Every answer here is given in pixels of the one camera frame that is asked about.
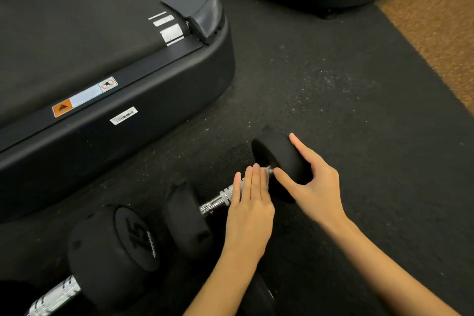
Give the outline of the person's left hand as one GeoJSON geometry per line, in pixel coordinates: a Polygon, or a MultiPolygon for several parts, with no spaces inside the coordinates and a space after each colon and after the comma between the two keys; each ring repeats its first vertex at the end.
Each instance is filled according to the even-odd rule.
{"type": "Polygon", "coordinates": [[[268,170],[261,169],[261,200],[251,200],[252,166],[246,168],[244,176],[241,175],[241,201],[228,208],[224,247],[251,252],[266,249],[273,229],[275,207],[268,191],[268,170]]]}

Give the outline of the person's right hand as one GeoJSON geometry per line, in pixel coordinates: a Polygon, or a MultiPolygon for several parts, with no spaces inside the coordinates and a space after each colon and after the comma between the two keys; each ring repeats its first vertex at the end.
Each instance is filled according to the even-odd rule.
{"type": "Polygon", "coordinates": [[[307,147],[294,133],[289,140],[310,164],[312,180],[303,185],[298,196],[292,196],[302,211],[328,234],[338,234],[349,221],[340,197],[339,173],[316,151],[307,147]]]}

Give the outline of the small black dumbbell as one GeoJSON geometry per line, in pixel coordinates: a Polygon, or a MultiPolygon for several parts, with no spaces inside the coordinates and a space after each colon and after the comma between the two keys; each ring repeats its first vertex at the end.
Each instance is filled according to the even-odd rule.
{"type": "MultiPolygon", "coordinates": [[[[305,185],[313,176],[311,166],[283,133],[267,131],[251,142],[256,163],[267,170],[270,196],[286,203],[294,198],[273,175],[282,169],[293,181],[305,185]]],[[[229,206],[234,195],[233,186],[224,188],[216,197],[200,205],[194,187],[186,180],[169,187],[163,205],[163,219],[178,249],[190,259],[199,259],[213,245],[213,235],[206,217],[215,209],[229,206]]]]}

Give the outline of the person's left forearm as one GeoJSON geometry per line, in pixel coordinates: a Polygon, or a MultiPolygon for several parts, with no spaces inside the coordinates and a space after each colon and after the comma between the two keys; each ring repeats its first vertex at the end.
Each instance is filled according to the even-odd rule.
{"type": "Polygon", "coordinates": [[[182,316],[236,316],[264,251],[224,247],[210,276],[182,316]]]}

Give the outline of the person's right forearm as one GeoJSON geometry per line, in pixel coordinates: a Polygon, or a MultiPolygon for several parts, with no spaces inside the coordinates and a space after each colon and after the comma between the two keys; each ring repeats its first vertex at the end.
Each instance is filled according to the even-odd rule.
{"type": "Polygon", "coordinates": [[[348,218],[325,230],[394,315],[461,316],[386,255],[348,218]]]}

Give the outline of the black rubber floor mat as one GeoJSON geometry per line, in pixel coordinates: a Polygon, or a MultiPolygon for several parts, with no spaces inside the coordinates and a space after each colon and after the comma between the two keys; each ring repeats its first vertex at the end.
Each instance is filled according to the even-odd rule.
{"type": "Polygon", "coordinates": [[[170,185],[202,199],[252,162],[262,131],[293,132],[335,168],[347,216],[463,316],[474,316],[474,118],[376,6],[322,20],[266,0],[221,0],[236,75],[192,119],[60,203],[0,224],[0,280],[43,294],[69,275],[67,237],[109,203],[153,230],[164,271],[130,316],[180,316],[222,250],[191,261],[162,220],[170,185]]]}

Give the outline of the white barcode sticker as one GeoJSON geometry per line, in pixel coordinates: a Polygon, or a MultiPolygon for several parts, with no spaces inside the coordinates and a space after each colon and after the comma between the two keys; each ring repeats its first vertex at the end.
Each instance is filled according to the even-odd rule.
{"type": "Polygon", "coordinates": [[[130,107],[129,109],[121,112],[120,114],[114,116],[113,118],[110,119],[110,122],[114,125],[117,126],[118,124],[122,123],[123,121],[127,120],[131,116],[135,115],[138,113],[138,110],[135,107],[130,107]]]}

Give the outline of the large black dumbbell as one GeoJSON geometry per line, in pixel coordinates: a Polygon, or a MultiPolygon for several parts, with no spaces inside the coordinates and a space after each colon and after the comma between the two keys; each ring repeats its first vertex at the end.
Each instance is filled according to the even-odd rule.
{"type": "Polygon", "coordinates": [[[109,204],[77,223],[68,236],[71,276],[35,300],[24,316],[50,316],[78,294],[118,312],[145,293],[159,269],[156,240],[133,209],[109,204]]]}

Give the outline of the orange and white warning sticker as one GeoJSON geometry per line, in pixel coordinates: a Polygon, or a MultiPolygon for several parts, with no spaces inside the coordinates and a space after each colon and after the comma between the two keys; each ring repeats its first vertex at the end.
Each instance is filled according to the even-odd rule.
{"type": "Polygon", "coordinates": [[[117,86],[118,83],[114,77],[102,80],[101,82],[75,94],[74,96],[55,104],[52,107],[54,117],[58,118],[117,86]]]}

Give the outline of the black treadmill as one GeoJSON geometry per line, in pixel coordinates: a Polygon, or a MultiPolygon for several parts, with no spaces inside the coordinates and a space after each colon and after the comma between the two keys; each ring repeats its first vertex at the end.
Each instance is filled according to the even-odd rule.
{"type": "Polygon", "coordinates": [[[0,0],[0,223],[53,205],[219,98],[220,0],[0,0]],[[52,107],[118,86],[55,118],[52,107]],[[135,107],[114,126],[110,119],[135,107]]]}

